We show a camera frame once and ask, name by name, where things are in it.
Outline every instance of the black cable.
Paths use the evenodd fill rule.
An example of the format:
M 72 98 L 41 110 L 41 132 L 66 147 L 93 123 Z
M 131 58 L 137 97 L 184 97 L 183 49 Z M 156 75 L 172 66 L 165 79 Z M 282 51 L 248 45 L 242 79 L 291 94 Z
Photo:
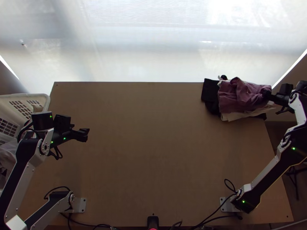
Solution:
M 231 188 L 231 187 L 228 186 L 228 184 L 226 183 L 227 181 L 232 185 L 233 188 Z M 231 190 L 231 191 L 233 191 L 234 193 L 236 193 L 236 188 L 234 187 L 233 183 L 232 183 L 230 180 L 224 179 L 224 184 L 226 185 L 226 187 L 227 187 L 229 190 Z
M 181 224 L 182 224 L 182 220 L 181 220 L 181 221 L 178 221 L 178 222 L 176 222 L 176 223 L 174 223 L 174 224 L 170 227 L 169 230 L 173 230 L 173 229 L 176 227 L 176 225 L 178 225 L 177 227 L 180 227 Z
M 67 217 L 66 215 L 64 215 L 63 213 L 60 213 L 63 217 L 65 217 L 66 219 L 68 219 L 69 217 Z M 79 224 L 79 225 L 82 225 L 82 226 L 87 226 L 87 227 L 97 227 L 97 228 L 105 228 L 105 227 L 109 227 L 109 228 L 114 228 L 112 227 L 111 225 L 108 225 L 108 224 L 98 224 L 98 225 L 92 225 L 92 224 L 86 224 L 86 223 L 80 223 L 78 221 L 75 221 L 74 219 L 70 218 L 69 219 L 71 222 L 73 223 L 76 223 L 76 224 Z
M 238 192 L 236 191 L 236 188 L 235 188 L 234 184 L 233 184 L 230 180 L 224 179 L 224 184 L 226 185 L 226 187 L 227 187 L 229 190 L 233 191 L 234 193 L 231 194 L 230 196 L 228 196 L 228 197 L 223 201 L 223 203 L 222 203 L 222 204 L 221 204 L 211 215 L 209 215 L 207 218 L 205 218 L 202 222 L 200 222 L 200 223 L 197 224 L 196 226 L 191 227 L 191 230 L 194 230 L 194 229 L 196 229 L 196 228 L 198 228 L 198 227 L 201 227 L 201 226 L 205 225 L 205 223 L 207 223 L 206 220 L 209 219 L 210 217 L 212 217 L 215 213 L 217 213 L 218 210 L 225 204 L 225 202 L 226 202 L 227 200 L 229 200 L 233 195 L 237 195 L 237 194 L 238 194 Z
M 17 142 L 20 142 L 21 139 L 21 135 L 24 133 L 24 131 L 29 130 L 29 128 L 31 127 L 31 125 L 33 125 L 33 122 L 29 123 L 26 127 L 24 127 L 23 129 L 20 130 L 18 136 L 17 136 Z
M 59 148 L 56 146 L 56 147 L 54 147 L 54 150 L 55 150 L 56 154 L 54 154 L 54 153 L 50 150 L 47 156 L 53 156 L 53 157 L 55 158 L 55 160 L 62 159 L 62 158 L 63 158 L 63 155 L 62 155 L 62 153 L 60 152 Z
M 48 200 L 47 195 L 48 195 L 49 193 L 53 192 L 54 190 L 61 189 L 61 188 L 65 188 L 65 189 L 67 189 L 67 191 L 68 191 L 68 192 L 70 192 L 70 191 L 71 191 L 71 190 L 70 190 L 70 188 L 69 188 L 69 187 L 67 187 L 67 186 L 59 186 L 59 187 L 55 187 L 55 188 L 51 189 L 49 192 L 47 192 L 47 193 L 46 193 L 46 195 L 44 196 L 44 200 Z
M 229 200 L 229 198 L 231 198 L 233 195 L 236 195 L 236 193 L 231 194 L 229 197 L 227 197 L 227 198 L 223 201 L 223 203 L 222 203 L 222 204 L 221 204 L 211 215 L 209 215 L 207 218 L 205 218 L 204 220 L 202 220 L 202 222 L 200 222 L 199 224 L 195 225 L 194 227 L 191 227 L 191 230 L 194 230 L 194 229 L 196 229 L 196 228 L 198 228 L 198 227 L 203 226 L 203 225 L 204 225 L 204 222 L 205 222 L 207 219 L 209 219 L 210 217 L 212 217 L 215 213 L 217 213 L 217 211 L 218 211 L 218 210 L 226 203 L 226 201 Z
M 62 155 L 62 153 L 60 152 L 59 148 L 58 148 L 57 146 L 55 146 L 55 147 L 54 147 L 54 150 L 55 150 L 55 152 L 56 152 L 56 154 L 57 154 L 58 159 L 62 159 L 62 158 L 63 158 L 63 155 Z
M 72 216 L 72 213 L 69 213 L 68 215 L 68 218 L 67 218 L 67 226 L 68 226 L 68 229 L 71 230 L 71 227 L 70 227 L 70 218 Z
M 32 129 L 32 128 L 27 128 L 27 129 L 22 130 L 22 131 L 18 134 L 18 137 L 17 137 L 17 142 L 18 142 L 18 143 L 20 142 L 21 135 L 22 135 L 25 131 L 28 131 L 28 130 L 34 132 L 34 133 L 36 134 L 36 138 L 37 138 L 37 139 L 40 138 L 40 136 L 39 136 L 39 134 L 38 134 L 38 132 L 37 132 L 36 130 L 34 130 L 34 129 Z
M 236 215 L 227 215 L 227 216 L 219 216 L 219 217 L 215 217 L 215 218 L 212 218 L 206 222 L 203 223 L 203 225 L 211 222 L 211 221 L 214 221 L 214 220 L 217 220 L 217 219 L 222 219 L 222 218 L 227 218 L 227 217 L 237 217 Z
M 93 228 L 93 230 L 95 230 L 96 228 L 110 228 L 110 229 L 112 229 L 112 227 L 111 227 L 110 225 L 104 224 L 104 223 L 97 224 L 97 225 Z

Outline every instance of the white laundry basket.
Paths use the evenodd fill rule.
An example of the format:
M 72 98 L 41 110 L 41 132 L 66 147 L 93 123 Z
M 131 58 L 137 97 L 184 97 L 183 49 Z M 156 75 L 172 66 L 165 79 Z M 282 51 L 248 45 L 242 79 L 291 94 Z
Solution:
M 33 106 L 47 111 L 49 104 L 47 94 L 0 95 L 0 145 L 18 136 L 25 122 L 31 119 Z

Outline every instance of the crumpled clothing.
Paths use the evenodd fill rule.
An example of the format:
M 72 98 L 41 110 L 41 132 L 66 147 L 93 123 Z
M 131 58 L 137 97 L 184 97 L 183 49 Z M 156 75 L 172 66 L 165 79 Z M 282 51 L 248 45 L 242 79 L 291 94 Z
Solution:
M 238 120 L 238 119 L 245 118 L 245 117 L 256 117 L 261 114 L 265 115 L 265 113 L 275 108 L 276 107 L 274 106 L 273 102 L 268 102 L 264 107 L 257 108 L 251 112 L 245 111 L 244 113 L 238 113 L 238 112 L 222 113 L 221 120 L 224 122 L 225 121 L 231 122 L 231 121 Z
M 221 113 L 251 112 L 264 107 L 268 100 L 264 98 L 264 90 L 272 91 L 270 85 L 257 85 L 243 82 L 235 77 L 228 81 L 222 81 L 218 91 L 219 108 Z

